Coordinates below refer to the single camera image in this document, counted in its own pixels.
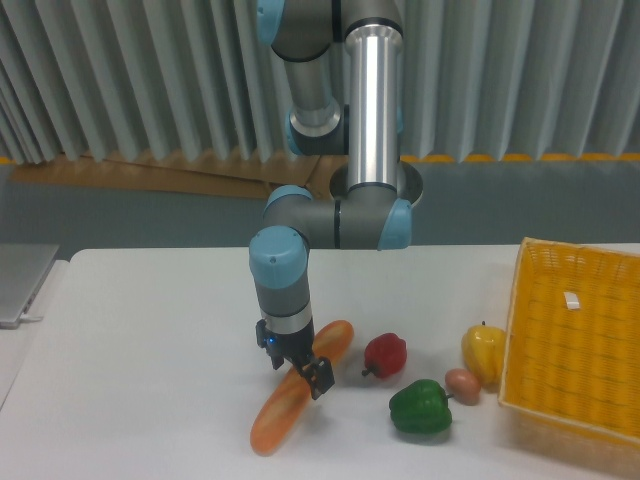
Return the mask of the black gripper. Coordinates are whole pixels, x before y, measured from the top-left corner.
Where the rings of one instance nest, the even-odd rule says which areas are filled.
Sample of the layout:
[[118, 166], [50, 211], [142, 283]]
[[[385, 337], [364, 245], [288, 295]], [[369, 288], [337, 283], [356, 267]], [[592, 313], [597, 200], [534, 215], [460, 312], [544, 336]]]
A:
[[313, 321], [290, 334], [269, 330], [264, 319], [256, 324], [257, 345], [271, 358], [273, 368], [279, 369], [285, 360], [290, 362], [308, 384], [311, 398], [317, 400], [334, 385], [334, 373], [327, 357], [315, 357], [314, 338]]

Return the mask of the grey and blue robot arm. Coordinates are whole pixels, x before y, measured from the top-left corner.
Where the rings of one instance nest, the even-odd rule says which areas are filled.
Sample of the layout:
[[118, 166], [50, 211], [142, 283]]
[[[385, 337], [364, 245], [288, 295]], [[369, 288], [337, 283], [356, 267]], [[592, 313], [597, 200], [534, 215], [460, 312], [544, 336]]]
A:
[[261, 1], [257, 27], [285, 65], [290, 148], [348, 159], [343, 196], [320, 202], [298, 186], [277, 188], [249, 244], [257, 343], [274, 368], [291, 364], [319, 397], [334, 374], [313, 346], [311, 250], [394, 250], [411, 241], [412, 207], [398, 180], [402, 20], [392, 1]]

